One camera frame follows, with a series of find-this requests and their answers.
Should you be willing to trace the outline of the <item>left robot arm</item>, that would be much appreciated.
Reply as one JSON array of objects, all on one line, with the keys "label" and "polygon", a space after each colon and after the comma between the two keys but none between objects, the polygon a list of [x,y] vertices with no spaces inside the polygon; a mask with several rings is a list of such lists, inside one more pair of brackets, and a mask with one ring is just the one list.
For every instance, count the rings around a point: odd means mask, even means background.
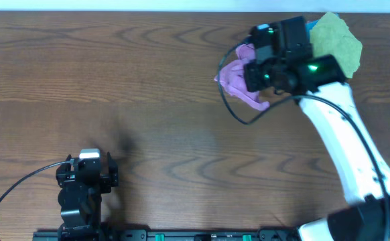
[{"label": "left robot arm", "polygon": [[107,225],[101,222],[102,195],[119,185],[119,168],[107,153],[108,173],[102,173],[98,149],[83,149],[79,157],[67,156],[56,170],[61,190],[58,194],[60,215],[64,223],[58,228],[58,239],[111,240]]}]

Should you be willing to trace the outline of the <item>purple microfiber cloth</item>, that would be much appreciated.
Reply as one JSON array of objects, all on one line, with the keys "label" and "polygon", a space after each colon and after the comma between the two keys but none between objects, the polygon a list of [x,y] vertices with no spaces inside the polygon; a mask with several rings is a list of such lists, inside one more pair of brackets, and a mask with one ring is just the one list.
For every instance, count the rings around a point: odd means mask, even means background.
[{"label": "purple microfiber cloth", "polygon": [[255,59],[253,44],[242,44],[236,50],[237,59],[220,71],[220,84],[231,96],[237,97],[251,108],[263,111],[270,107],[267,101],[261,101],[259,92],[249,92],[244,78],[244,65]]}]

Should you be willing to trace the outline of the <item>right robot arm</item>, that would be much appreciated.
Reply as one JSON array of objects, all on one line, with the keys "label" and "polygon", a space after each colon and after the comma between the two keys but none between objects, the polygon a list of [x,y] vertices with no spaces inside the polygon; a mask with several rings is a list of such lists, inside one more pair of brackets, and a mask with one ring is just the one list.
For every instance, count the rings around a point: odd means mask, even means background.
[{"label": "right robot arm", "polygon": [[301,225],[300,239],[390,239],[390,167],[360,118],[336,58],[314,56],[303,17],[255,26],[248,42],[255,57],[244,67],[247,90],[272,87],[296,100],[322,138],[348,203]]}]

